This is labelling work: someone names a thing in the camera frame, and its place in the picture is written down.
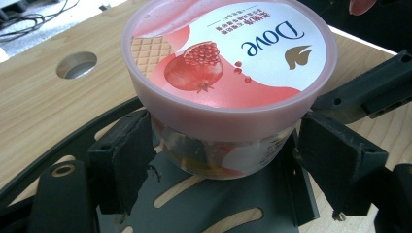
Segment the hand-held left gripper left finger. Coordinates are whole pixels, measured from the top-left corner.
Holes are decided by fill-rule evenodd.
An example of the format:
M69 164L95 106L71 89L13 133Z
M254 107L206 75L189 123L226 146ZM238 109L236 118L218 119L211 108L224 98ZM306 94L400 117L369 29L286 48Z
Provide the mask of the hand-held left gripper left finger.
M130 215L156 155L150 114L141 110L122 117L87 154L93 200L101 213Z

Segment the pink jar with printed lid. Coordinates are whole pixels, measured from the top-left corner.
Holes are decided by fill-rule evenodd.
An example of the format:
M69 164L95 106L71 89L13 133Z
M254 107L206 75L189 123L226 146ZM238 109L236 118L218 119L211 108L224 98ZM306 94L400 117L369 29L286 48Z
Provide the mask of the pink jar with printed lid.
M214 180L269 164L337 62L329 27L297 0L150 0L122 52L163 152Z

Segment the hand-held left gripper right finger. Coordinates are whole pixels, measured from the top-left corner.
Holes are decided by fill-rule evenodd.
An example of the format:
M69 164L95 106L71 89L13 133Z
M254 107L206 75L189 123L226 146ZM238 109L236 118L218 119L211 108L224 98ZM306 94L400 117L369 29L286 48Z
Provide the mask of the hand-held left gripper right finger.
M389 209L383 185L389 154L337 120L305 114L293 156L324 193L333 219L365 216L372 205Z

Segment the black fan-shaped slotted rack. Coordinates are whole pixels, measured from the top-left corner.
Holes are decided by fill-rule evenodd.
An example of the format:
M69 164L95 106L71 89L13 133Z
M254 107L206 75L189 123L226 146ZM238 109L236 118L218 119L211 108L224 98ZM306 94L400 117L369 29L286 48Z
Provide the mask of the black fan-shaped slotted rack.
M144 110L132 98L77 129L0 189L0 233L299 233L319 216L290 135L265 168L235 180L203 180L156 152L131 214L101 213L88 149L122 117Z

